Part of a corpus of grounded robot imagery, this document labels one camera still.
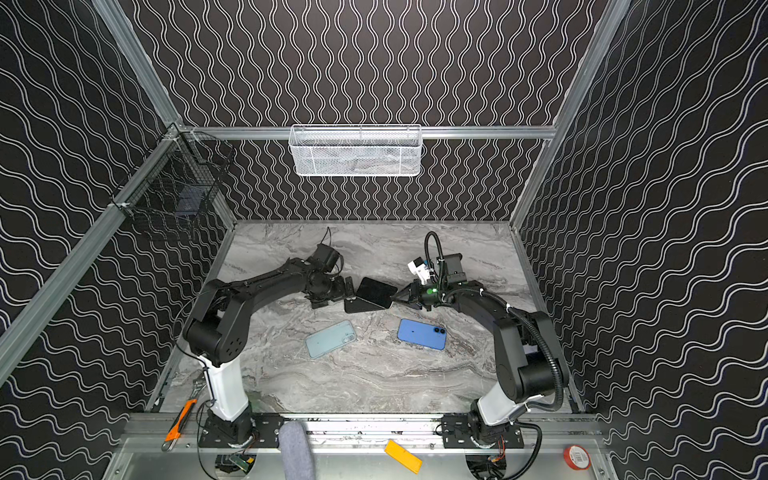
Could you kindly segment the black phone case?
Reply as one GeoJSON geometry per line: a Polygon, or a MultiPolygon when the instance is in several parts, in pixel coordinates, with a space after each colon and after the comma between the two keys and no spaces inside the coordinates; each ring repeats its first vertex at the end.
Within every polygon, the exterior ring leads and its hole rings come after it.
{"type": "Polygon", "coordinates": [[[364,313],[372,311],[387,310],[381,307],[374,306],[362,299],[358,299],[357,295],[354,299],[344,301],[344,311],[347,314],[364,313]]]}

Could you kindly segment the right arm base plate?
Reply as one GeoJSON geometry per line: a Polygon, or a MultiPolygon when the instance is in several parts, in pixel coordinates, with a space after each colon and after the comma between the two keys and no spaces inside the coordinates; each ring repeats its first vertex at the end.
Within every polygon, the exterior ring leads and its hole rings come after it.
{"type": "Polygon", "coordinates": [[[488,426],[474,413],[445,414],[434,433],[445,449],[522,449],[520,428],[510,423],[488,426]]]}

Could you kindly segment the black smartphone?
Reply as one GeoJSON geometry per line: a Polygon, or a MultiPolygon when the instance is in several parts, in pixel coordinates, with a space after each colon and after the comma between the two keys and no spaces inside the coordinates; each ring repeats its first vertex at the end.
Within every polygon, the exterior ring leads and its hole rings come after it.
{"type": "Polygon", "coordinates": [[[388,309],[393,297],[398,293],[397,286],[363,277],[356,291],[358,299],[362,299],[374,306],[388,309]]]}

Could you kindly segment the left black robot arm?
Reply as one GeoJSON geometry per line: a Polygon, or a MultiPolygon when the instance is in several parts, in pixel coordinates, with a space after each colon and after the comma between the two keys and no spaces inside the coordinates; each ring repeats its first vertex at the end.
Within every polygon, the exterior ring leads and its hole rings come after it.
{"type": "Polygon", "coordinates": [[[306,259],[289,258],[274,270],[250,278],[206,283],[182,330],[190,352],[207,369],[211,410],[234,424],[250,414],[242,383],[240,355],[248,342],[251,317],[258,310],[293,294],[313,309],[353,296],[351,279],[342,275],[343,255],[319,243],[306,259]]]}

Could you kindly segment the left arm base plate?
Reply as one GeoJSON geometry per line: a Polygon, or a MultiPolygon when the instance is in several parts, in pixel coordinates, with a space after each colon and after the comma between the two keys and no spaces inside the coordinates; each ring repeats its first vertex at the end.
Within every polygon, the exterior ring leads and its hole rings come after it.
{"type": "Polygon", "coordinates": [[[286,419],[276,413],[243,412],[233,421],[209,414],[202,425],[198,445],[202,448],[277,448],[279,430],[286,419]]]}

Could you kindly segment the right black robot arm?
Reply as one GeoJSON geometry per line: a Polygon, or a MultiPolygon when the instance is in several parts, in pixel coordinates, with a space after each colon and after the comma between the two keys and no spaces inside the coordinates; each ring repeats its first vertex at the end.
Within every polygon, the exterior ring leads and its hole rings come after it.
{"type": "Polygon", "coordinates": [[[462,256],[435,263],[418,257],[408,263],[416,279],[394,300],[413,309],[445,307],[478,322],[493,337],[496,384],[476,401],[483,425],[512,423],[529,409],[560,410],[568,375],[549,316],[511,306],[484,284],[467,278],[462,256]]]}

